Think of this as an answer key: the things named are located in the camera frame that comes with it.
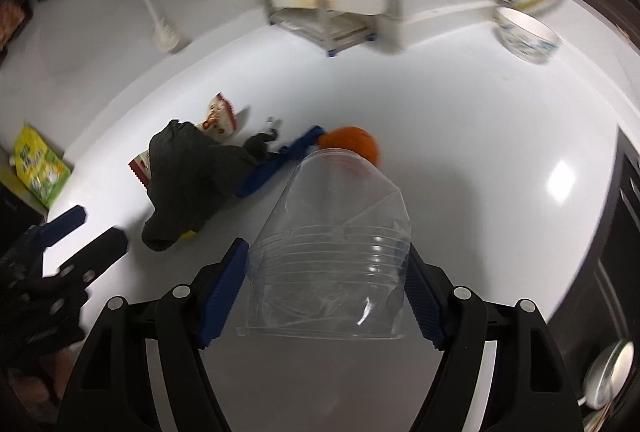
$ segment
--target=blue gripper pad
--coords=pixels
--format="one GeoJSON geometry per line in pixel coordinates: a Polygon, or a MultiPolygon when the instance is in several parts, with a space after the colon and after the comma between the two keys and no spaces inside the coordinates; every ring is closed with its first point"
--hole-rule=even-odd
{"type": "Polygon", "coordinates": [[[60,239],[69,235],[76,228],[84,225],[86,211],[80,205],[70,208],[57,218],[37,228],[35,244],[42,248],[49,248],[60,239]]]}
{"type": "Polygon", "coordinates": [[[447,346],[447,296],[453,285],[437,266],[425,265],[413,244],[409,250],[404,292],[422,336],[439,351],[447,346]]]}
{"type": "Polygon", "coordinates": [[[222,260],[222,272],[200,309],[197,338],[201,348],[209,346],[211,341],[222,333],[226,318],[244,281],[248,252],[249,244],[238,238],[222,260]]]}

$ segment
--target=metal screw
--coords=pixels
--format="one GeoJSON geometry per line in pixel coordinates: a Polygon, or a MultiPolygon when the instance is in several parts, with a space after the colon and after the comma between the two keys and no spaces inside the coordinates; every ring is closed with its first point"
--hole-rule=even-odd
{"type": "Polygon", "coordinates": [[[93,279],[95,279],[95,271],[93,269],[88,269],[82,274],[82,280],[85,284],[89,284],[93,279]]]}
{"type": "Polygon", "coordinates": [[[59,298],[56,300],[51,307],[49,308],[49,314],[54,315],[58,312],[58,310],[65,304],[65,299],[59,298]]]}
{"type": "Polygon", "coordinates": [[[112,310],[119,309],[122,307],[122,302],[123,301],[121,297],[113,297],[109,299],[107,307],[112,310]]]}
{"type": "Polygon", "coordinates": [[[189,286],[181,285],[174,287],[174,290],[171,293],[175,298],[185,298],[191,293],[191,289],[189,286]]]}
{"type": "Polygon", "coordinates": [[[533,311],[536,310],[536,305],[527,298],[525,300],[520,301],[520,307],[522,308],[523,311],[526,311],[527,313],[533,313],[533,311]]]}
{"type": "Polygon", "coordinates": [[[460,300],[468,300],[471,298],[471,290],[468,287],[458,286],[453,290],[453,295],[460,300]]]}

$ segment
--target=metal rack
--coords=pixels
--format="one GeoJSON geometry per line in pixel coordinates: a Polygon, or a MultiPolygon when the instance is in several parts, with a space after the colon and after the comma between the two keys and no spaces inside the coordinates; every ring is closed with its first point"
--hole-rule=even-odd
{"type": "Polygon", "coordinates": [[[321,46],[327,56],[335,56],[366,40],[375,40],[373,16],[328,9],[328,0],[316,0],[317,8],[276,8],[272,0],[262,0],[267,20],[321,46]]]}

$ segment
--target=orange ball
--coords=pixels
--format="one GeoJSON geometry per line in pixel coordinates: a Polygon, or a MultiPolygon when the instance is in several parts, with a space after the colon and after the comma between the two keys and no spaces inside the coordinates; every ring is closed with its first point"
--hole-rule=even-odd
{"type": "Polygon", "coordinates": [[[359,127],[341,127],[318,138],[320,149],[347,149],[378,166],[378,145],[375,139],[359,127]]]}

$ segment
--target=white container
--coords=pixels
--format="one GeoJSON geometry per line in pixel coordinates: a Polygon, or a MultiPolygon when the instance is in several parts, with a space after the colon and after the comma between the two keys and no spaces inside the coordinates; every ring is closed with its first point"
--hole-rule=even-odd
{"type": "Polygon", "coordinates": [[[537,19],[513,8],[495,9],[498,35],[507,50],[534,64],[544,64],[558,50],[560,37],[537,19]]]}

